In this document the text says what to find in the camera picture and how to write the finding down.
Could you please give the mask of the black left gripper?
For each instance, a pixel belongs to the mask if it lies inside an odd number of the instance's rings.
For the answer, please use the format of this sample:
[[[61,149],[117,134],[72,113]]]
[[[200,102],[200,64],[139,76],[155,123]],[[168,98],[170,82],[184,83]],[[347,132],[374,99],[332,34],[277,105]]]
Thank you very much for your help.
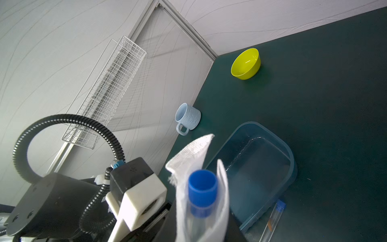
[[[141,227],[125,236],[121,242],[151,242],[161,230],[171,209],[171,204],[164,204]]]

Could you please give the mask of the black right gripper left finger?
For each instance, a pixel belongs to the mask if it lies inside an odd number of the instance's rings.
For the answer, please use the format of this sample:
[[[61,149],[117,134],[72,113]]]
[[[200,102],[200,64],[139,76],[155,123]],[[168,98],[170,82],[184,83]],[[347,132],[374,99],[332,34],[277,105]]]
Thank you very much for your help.
[[[152,242],[175,242],[176,231],[176,203],[173,202],[161,229],[156,234]]]

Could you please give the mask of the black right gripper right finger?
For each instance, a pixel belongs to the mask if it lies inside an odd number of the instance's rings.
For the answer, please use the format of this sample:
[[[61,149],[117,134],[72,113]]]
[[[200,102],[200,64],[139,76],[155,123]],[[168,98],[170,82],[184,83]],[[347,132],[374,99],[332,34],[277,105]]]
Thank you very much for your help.
[[[240,231],[237,221],[231,211],[229,212],[229,219],[226,230],[226,242],[247,242],[244,234]]]

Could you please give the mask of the clear test tube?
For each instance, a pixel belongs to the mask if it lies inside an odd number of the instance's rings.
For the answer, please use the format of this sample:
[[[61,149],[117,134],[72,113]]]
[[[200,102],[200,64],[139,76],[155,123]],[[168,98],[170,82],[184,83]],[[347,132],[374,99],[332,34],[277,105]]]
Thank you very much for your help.
[[[218,179],[208,170],[194,171],[188,178],[185,237],[197,242],[215,223]]]

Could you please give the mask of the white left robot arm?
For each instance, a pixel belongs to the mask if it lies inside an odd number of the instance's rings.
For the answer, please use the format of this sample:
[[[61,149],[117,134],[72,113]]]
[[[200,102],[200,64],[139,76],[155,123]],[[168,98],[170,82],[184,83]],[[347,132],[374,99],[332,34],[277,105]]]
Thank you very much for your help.
[[[115,163],[100,179],[74,179],[59,173],[40,176],[27,153],[34,137],[57,124],[75,124],[95,131],[110,146]],[[1,228],[13,242],[23,238],[48,242],[152,242],[172,205],[166,188],[143,158],[125,161],[116,136],[98,121],[61,114],[30,125],[18,138],[13,163],[30,188]]]

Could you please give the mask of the test tube with blue cap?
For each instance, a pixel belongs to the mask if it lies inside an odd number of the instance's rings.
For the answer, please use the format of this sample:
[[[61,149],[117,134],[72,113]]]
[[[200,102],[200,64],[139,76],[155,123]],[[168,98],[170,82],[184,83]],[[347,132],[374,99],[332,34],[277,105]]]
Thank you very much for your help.
[[[261,236],[260,242],[269,242],[271,240],[285,208],[286,203],[278,199],[271,213],[269,221],[265,227],[265,230]]]

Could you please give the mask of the blue translucent plastic container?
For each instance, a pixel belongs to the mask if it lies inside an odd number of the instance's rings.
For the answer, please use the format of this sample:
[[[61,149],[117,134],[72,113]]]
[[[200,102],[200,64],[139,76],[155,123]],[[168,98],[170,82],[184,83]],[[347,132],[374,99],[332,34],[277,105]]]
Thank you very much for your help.
[[[257,122],[237,127],[206,168],[216,172],[219,159],[228,178],[230,210],[242,233],[297,177],[297,164],[288,144]]]

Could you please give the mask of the light blue ribbed mug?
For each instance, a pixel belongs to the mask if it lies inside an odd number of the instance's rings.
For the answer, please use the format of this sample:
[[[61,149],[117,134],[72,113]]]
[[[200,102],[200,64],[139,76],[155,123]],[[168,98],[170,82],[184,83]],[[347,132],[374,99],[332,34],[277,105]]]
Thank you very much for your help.
[[[189,131],[194,130],[198,126],[201,116],[202,114],[198,109],[187,103],[181,104],[175,114],[175,121],[177,122],[176,131],[180,135],[186,136]]]

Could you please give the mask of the yellow-green plastic bowl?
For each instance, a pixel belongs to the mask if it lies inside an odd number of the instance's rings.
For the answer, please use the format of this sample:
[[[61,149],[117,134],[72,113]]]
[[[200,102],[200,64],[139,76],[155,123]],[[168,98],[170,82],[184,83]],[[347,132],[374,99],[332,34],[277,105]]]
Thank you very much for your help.
[[[231,66],[232,76],[247,80],[253,77],[261,67],[260,53],[256,48],[249,48],[242,52]]]

